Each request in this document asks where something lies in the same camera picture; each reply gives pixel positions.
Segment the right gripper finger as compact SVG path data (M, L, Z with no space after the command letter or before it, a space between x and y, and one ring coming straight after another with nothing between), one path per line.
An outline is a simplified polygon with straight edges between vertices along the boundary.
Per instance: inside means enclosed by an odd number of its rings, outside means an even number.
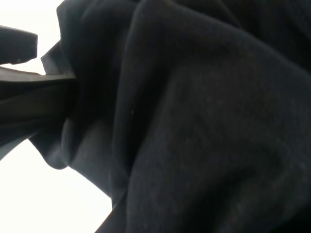
M0 157L34 138L43 150L60 139L74 106L73 74L46 74L0 69Z

